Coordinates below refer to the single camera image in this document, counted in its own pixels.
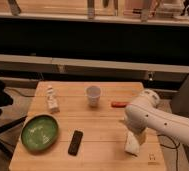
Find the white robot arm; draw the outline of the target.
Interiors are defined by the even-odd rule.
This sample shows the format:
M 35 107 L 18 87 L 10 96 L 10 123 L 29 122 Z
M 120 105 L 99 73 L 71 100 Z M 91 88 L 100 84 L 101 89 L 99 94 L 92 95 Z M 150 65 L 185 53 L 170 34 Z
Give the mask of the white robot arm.
M 155 91 L 141 91 L 125 108 L 127 128 L 140 134 L 148 127 L 189 146 L 189 118 L 159 110 L 159 102 Z

